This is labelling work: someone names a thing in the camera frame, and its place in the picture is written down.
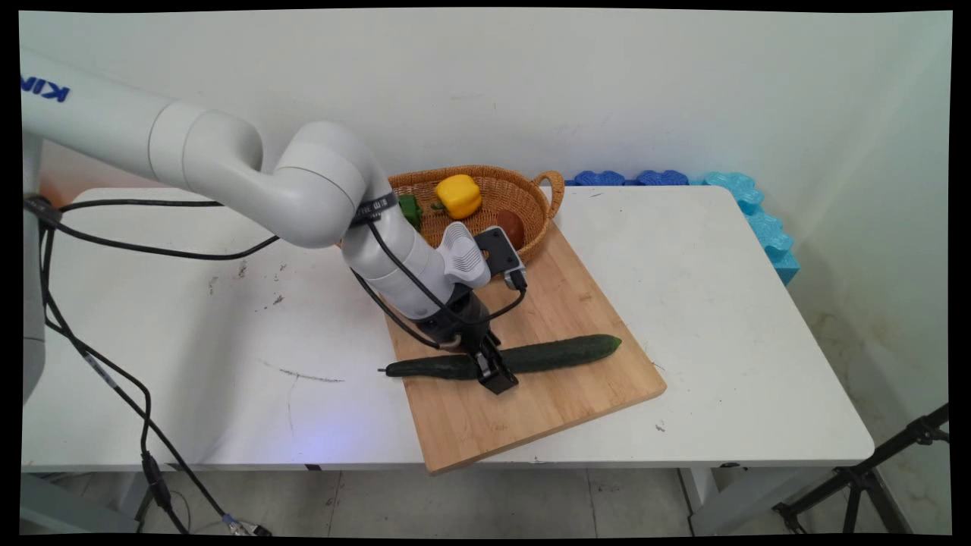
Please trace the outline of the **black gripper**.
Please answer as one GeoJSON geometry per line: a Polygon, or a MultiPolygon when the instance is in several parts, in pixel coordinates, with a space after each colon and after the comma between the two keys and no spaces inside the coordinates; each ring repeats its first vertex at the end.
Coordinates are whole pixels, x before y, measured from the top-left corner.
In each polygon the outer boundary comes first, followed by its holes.
{"type": "Polygon", "coordinates": [[[454,287],[440,309],[416,322],[416,327],[440,350],[475,356],[476,380],[495,395],[519,384],[499,350],[501,341],[490,329],[489,311],[470,287],[454,287]]]}

